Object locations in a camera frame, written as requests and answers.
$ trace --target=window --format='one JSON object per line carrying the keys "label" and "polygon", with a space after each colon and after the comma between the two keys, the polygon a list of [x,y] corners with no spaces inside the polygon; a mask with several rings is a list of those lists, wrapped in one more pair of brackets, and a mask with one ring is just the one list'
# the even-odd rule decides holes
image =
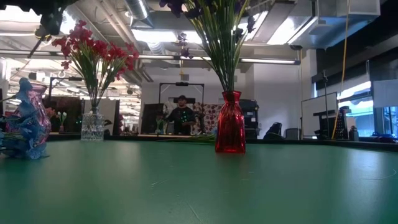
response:
{"label": "window", "polygon": [[394,137],[398,133],[398,107],[383,108],[384,134],[392,134]]}
{"label": "window", "polygon": [[351,113],[347,117],[355,118],[355,126],[359,136],[371,136],[374,132],[373,98],[369,96],[371,82],[364,82],[348,88],[338,94],[342,106],[349,106]]}
{"label": "window", "polygon": [[358,100],[341,102],[342,106],[349,106],[351,113],[347,117],[355,118],[355,125],[359,136],[371,136],[374,132],[373,99],[371,96]]}

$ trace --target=fluorescent light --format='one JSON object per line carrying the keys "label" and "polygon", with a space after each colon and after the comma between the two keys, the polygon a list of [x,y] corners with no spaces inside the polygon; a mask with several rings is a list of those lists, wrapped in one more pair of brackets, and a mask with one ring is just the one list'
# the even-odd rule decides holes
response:
{"label": "fluorescent light", "polygon": [[148,43],[158,43],[158,42],[175,42],[177,37],[172,31],[154,31],[154,30],[131,30],[134,36],[139,41],[144,41]]}
{"label": "fluorescent light", "polygon": [[196,31],[183,31],[183,33],[187,35],[188,43],[196,43],[196,44],[202,43],[201,38],[199,37]]}
{"label": "fluorescent light", "polygon": [[32,36],[32,35],[35,35],[34,33],[30,33],[30,32],[27,32],[27,33],[18,33],[18,32],[15,32],[15,33],[8,33],[8,32],[0,32],[0,36],[5,36],[5,37],[27,37],[27,36]]}
{"label": "fluorescent light", "polygon": [[307,25],[305,25],[298,33],[296,33],[287,43],[292,44],[293,42],[295,42],[297,40],[297,38],[299,38],[301,35],[303,35],[303,33],[305,31],[307,31],[307,29],[310,28],[312,26],[312,24],[314,24],[314,22],[316,22],[317,20],[318,20],[317,16],[312,18],[312,20]]}
{"label": "fluorescent light", "polygon": [[253,37],[257,34],[257,31],[259,30],[262,22],[264,22],[264,19],[266,19],[267,15],[268,15],[268,11],[264,11],[260,15],[256,14],[256,15],[253,16],[254,19],[256,20],[256,23],[253,26],[254,30],[253,30],[253,32],[251,32],[250,34],[248,34],[246,36],[246,40],[245,41],[253,39]]}
{"label": "fluorescent light", "polygon": [[[210,57],[203,57],[205,60],[208,60],[208,61],[210,61],[211,60],[211,58]],[[201,57],[193,57],[192,59],[189,59],[189,60],[203,60]]]}
{"label": "fluorescent light", "polygon": [[271,39],[268,40],[269,45],[281,45],[286,44],[289,39],[295,34],[294,22],[291,18],[287,18],[275,31]]}
{"label": "fluorescent light", "polygon": [[241,62],[248,63],[278,63],[278,64],[286,64],[293,65],[296,63],[294,60],[273,60],[273,59],[251,59],[251,58],[242,58]]}
{"label": "fluorescent light", "polygon": [[79,93],[79,89],[77,89],[77,88],[67,88],[67,90],[70,90],[75,93]]}
{"label": "fluorescent light", "polygon": [[65,83],[65,82],[59,82],[59,84],[63,85],[63,86],[70,86],[69,84]]}
{"label": "fluorescent light", "polygon": [[70,16],[65,10],[62,15],[62,24],[60,31],[63,32],[64,34],[69,34],[70,30],[73,30],[75,28],[76,21]]}
{"label": "fluorescent light", "polygon": [[0,21],[12,22],[40,22],[41,16],[38,16],[33,10],[24,12],[17,6],[6,6],[6,10],[0,12]]}
{"label": "fluorescent light", "polygon": [[139,59],[162,59],[162,60],[173,60],[174,56],[169,55],[140,55]]}

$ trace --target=yellow cable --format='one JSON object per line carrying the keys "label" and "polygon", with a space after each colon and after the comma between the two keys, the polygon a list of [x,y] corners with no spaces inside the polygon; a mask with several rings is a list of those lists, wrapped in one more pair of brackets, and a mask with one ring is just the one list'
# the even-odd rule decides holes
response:
{"label": "yellow cable", "polygon": [[184,61],[183,61],[183,60],[180,60],[180,67],[181,67],[180,76],[182,76],[182,75],[184,74],[184,73],[182,72],[182,65],[183,65],[183,63],[184,63]]}
{"label": "yellow cable", "polygon": [[[345,33],[345,39],[344,39],[344,54],[343,54],[343,74],[341,76],[340,94],[343,91],[344,76],[346,75],[347,32],[348,32],[348,16],[349,16],[349,10],[350,9],[351,9],[351,0],[347,0],[346,33]],[[339,108],[337,108],[337,114],[336,114],[336,118],[335,118],[335,125],[333,127],[333,134],[331,135],[331,139],[332,140],[335,138],[335,131],[336,131],[337,119],[338,119],[339,112],[340,112],[340,110],[339,110]]]}

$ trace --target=green stem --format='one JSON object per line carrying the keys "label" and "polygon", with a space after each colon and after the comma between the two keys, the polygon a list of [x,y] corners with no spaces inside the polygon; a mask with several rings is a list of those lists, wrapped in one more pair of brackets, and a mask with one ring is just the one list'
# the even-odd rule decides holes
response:
{"label": "green stem", "polygon": [[4,101],[6,101],[6,100],[15,99],[15,97],[16,97],[16,95],[14,95],[14,96],[12,96],[12,97],[9,97],[9,98],[6,98],[6,99],[3,99],[3,100],[0,100],[0,103],[1,103],[1,102],[4,102]]}

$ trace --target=green table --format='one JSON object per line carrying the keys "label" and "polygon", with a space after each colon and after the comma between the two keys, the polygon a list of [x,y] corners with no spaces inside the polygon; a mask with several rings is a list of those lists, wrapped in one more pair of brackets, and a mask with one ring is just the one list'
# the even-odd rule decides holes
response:
{"label": "green table", "polygon": [[398,154],[248,144],[49,142],[0,159],[0,223],[398,223]]}

